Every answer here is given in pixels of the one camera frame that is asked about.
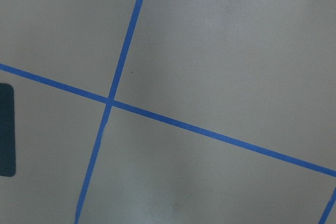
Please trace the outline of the black mouse pad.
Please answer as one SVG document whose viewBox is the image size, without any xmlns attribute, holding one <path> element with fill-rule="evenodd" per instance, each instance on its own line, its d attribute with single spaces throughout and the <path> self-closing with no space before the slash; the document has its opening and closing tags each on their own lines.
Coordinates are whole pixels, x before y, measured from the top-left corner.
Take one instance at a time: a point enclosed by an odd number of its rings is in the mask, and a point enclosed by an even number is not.
<svg viewBox="0 0 336 224">
<path fill-rule="evenodd" d="M 14 89 L 1 83 L 1 176 L 16 174 Z"/>
</svg>

